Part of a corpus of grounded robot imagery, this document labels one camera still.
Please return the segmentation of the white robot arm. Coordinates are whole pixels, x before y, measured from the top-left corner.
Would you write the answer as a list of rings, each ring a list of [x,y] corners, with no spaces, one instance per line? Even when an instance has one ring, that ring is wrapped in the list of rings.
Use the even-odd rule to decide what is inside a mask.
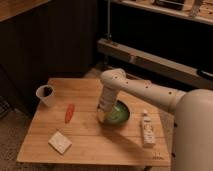
[[[171,171],[213,171],[213,90],[189,92],[148,84],[126,77],[123,69],[104,71],[98,119],[117,124],[125,115],[113,115],[120,91],[174,115]]]

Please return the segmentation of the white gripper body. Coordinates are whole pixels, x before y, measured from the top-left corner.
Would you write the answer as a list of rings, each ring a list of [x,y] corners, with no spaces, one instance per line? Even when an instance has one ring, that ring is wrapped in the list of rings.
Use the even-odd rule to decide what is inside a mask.
[[[98,112],[110,112],[117,101],[117,94],[117,90],[104,87],[98,102]]]

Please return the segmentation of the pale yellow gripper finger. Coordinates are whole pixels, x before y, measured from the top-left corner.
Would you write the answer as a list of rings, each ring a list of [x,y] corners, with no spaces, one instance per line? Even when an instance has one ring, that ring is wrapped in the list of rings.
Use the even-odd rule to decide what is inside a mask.
[[[97,118],[101,123],[104,123],[107,118],[107,113],[104,112],[102,109],[97,110]]]

